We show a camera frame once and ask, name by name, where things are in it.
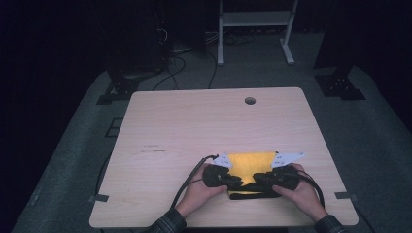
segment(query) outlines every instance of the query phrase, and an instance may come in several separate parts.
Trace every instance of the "plaid sleeve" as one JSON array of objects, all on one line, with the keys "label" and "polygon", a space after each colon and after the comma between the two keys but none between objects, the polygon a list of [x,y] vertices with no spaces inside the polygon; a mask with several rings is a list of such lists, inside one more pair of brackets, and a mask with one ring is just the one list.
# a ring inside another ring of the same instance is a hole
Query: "plaid sleeve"
[{"label": "plaid sleeve", "polygon": [[315,224],[318,233],[348,233],[335,216],[325,216]]},{"label": "plaid sleeve", "polygon": [[147,233],[177,233],[186,228],[186,221],[175,209],[170,209],[164,216],[159,218],[148,230]]}]

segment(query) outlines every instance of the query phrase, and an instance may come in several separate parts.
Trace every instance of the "controller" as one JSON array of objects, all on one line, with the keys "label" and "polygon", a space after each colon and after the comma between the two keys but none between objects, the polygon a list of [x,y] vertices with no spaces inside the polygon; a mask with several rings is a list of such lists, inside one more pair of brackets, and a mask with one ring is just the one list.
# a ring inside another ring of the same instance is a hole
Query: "controller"
[{"label": "controller", "polygon": [[300,181],[297,170],[291,165],[273,168],[267,173],[255,173],[254,179],[260,185],[279,185],[290,190],[295,190]]},{"label": "controller", "polygon": [[208,187],[217,187],[226,185],[227,188],[236,188],[242,185],[239,177],[228,174],[229,169],[226,167],[209,165],[203,171],[203,182]]}]

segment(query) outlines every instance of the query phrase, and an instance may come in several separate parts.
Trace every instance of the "dark curtain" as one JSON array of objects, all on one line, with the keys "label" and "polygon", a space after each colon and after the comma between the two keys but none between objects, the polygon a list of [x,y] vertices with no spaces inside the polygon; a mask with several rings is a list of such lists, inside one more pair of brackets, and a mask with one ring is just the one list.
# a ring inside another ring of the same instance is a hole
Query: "dark curtain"
[{"label": "dark curtain", "polygon": [[406,0],[339,0],[315,68],[362,68],[412,131],[412,7]]},{"label": "dark curtain", "polygon": [[159,66],[150,2],[0,1],[0,232],[11,232],[108,50]]}]

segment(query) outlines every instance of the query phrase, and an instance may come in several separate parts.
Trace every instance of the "wooden table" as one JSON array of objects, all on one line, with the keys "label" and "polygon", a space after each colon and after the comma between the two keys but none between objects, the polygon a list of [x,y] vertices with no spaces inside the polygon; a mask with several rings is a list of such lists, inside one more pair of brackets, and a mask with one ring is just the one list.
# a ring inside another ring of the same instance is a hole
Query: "wooden table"
[{"label": "wooden table", "polygon": [[[254,105],[245,103],[252,97]],[[358,216],[304,93],[297,87],[173,90],[133,94],[96,201],[90,225],[145,227],[168,211],[179,187],[209,154],[305,152],[298,163],[323,190],[326,210],[342,224]],[[313,225],[287,199],[210,200],[188,227]]]}]

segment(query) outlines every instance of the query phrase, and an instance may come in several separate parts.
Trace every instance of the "left hand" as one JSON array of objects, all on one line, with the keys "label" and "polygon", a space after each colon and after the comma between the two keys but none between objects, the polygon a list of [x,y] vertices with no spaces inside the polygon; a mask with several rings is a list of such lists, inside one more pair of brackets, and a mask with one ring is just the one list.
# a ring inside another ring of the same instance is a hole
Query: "left hand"
[{"label": "left hand", "polygon": [[[202,179],[203,170],[210,164],[203,164],[196,174],[194,174],[191,182]],[[186,193],[182,201],[176,206],[176,210],[186,218],[191,213],[201,208],[210,198],[219,193],[227,191],[227,186],[208,187],[203,181],[194,182],[188,185]]]}]

